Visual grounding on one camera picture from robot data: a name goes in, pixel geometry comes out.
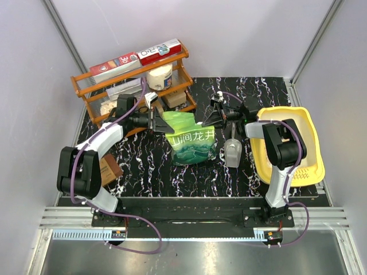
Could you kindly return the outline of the grey metal scoop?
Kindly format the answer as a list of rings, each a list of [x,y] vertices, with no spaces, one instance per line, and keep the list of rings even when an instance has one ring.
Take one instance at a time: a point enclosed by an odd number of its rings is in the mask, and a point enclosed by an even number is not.
[[[238,168],[240,165],[242,145],[235,138],[236,125],[232,123],[231,138],[224,143],[225,165],[229,168]]]

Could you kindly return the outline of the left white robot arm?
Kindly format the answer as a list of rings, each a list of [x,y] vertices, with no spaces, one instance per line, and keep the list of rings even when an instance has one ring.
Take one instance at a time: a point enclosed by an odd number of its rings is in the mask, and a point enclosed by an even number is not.
[[[102,187],[100,159],[133,129],[174,133],[156,108],[142,113],[136,110],[137,106],[134,96],[118,96],[116,108],[94,135],[75,147],[64,147],[60,153],[58,191],[69,194],[75,203],[90,203],[105,212],[104,220],[114,227],[122,224],[124,212],[118,209],[118,198]]]

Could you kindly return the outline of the green litter bag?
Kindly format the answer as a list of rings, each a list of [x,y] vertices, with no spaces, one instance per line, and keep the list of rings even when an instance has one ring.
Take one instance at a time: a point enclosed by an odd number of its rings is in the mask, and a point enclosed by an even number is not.
[[[165,136],[171,146],[171,159],[175,166],[198,164],[216,158],[213,126],[202,126],[189,112],[167,111],[162,116],[174,130],[174,133]]]

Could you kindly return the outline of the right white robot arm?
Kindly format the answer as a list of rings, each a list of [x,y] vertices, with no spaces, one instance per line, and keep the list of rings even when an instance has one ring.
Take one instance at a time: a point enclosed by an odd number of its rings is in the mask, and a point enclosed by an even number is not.
[[[268,227],[279,225],[288,216],[288,193],[291,180],[301,160],[307,156],[306,145],[293,119],[260,120],[260,105],[252,99],[250,105],[242,101],[238,107],[212,97],[213,111],[203,126],[225,128],[234,122],[238,133],[247,138],[264,141],[267,157],[272,165],[271,181],[257,218]]]

